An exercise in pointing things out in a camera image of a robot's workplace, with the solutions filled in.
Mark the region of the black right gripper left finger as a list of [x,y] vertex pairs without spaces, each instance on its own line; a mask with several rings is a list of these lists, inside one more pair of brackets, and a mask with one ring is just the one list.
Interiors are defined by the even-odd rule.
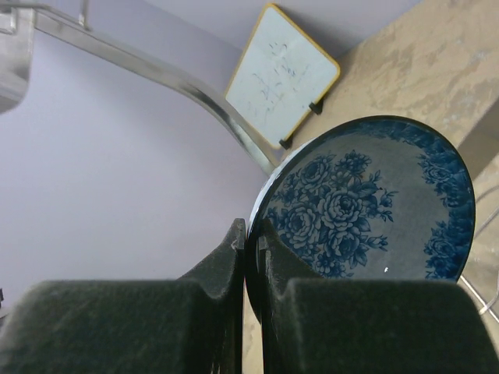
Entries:
[[244,220],[175,280],[57,280],[1,329],[4,373],[239,373]]

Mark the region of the blue floral rim bowl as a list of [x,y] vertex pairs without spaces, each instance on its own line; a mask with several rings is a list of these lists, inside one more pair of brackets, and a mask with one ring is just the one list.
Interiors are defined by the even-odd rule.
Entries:
[[461,154],[440,132],[374,115],[304,143],[260,190],[247,234],[254,310],[265,221],[322,277],[455,282],[472,247],[476,201]]

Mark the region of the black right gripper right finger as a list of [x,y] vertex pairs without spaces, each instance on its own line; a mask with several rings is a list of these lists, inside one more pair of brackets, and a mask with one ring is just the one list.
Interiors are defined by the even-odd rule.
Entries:
[[320,277],[270,221],[259,245],[266,373],[497,372],[487,329],[457,284]]

